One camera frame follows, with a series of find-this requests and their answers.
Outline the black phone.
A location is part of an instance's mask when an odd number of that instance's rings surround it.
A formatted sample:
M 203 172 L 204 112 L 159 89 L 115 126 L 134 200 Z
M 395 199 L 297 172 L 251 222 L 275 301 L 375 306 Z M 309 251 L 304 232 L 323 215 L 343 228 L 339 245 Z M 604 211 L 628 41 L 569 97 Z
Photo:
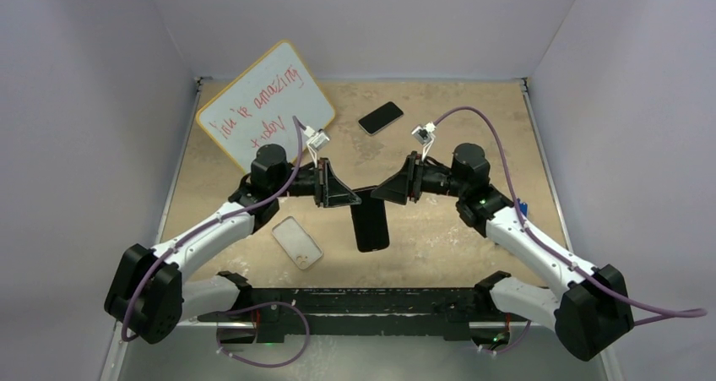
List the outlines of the black phone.
M 366 134 L 373 136 L 400 119 L 403 115 L 404 111 L 394 102 L 389 101 L 361 117 L 358 120 L 358 125 Z

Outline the white phone case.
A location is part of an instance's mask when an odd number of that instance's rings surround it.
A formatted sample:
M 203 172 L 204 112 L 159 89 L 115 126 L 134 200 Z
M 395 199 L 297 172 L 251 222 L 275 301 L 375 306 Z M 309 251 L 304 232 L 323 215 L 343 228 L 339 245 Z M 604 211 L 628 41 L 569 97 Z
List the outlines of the white phone case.
M 293 216 L 283 219 L 271 233 L 298 269 L 310 269 L 323 257 L 323 250 Z

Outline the black phone case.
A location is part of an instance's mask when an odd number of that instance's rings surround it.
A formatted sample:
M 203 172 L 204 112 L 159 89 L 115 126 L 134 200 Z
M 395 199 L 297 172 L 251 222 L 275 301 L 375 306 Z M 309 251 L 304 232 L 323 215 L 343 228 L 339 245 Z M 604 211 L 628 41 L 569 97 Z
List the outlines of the black phone case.
M 361 199 L 361 203 L 350 207 L 355 242 L 361 253 L 384 250 L 390 245 L 385 201 L 372 197 L 374 189 L 355 189 L 354 192 Z

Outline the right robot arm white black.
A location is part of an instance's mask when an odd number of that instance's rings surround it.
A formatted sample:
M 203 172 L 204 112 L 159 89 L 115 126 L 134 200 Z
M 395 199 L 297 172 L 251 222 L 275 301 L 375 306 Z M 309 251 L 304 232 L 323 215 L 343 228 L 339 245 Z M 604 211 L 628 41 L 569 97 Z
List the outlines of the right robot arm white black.
M 412 152 L 400 171 L 371 196 L 395 204 L 416 202 L 423 193 L 456 198 L 464 224 L 505 248 L 544 282 L 532 286 L 509 274 L 484 279 L 474 297 L 486 319 L 514 313 L 555 332 L 574 357 L 589 361 L 630 332 L 635 321 L 622 273 L 599 268 L 569 252 L 521 215 L 519 208 L 490 182 L 491 166 L 477 144 L 460 144 L 451 166 Z

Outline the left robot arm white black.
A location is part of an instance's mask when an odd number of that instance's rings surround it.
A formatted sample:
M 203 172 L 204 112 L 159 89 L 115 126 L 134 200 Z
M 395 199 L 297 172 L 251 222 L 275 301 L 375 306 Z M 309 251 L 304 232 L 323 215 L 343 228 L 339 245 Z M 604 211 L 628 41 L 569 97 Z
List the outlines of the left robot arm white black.
M 284 196 L 310 196 L 323 208 L 361 204 L 334 175 L 329 159 L 300 166 L 290 163 L 278 144 L 260 147 L 239 188 L 210 217 L 170 241 L 152 248 L 134 244 L 123 253 L 104 302 L 105 311 L 122 325 L 122 339 L 163 340 L 180 321 L 186 280 L 264 227 Z

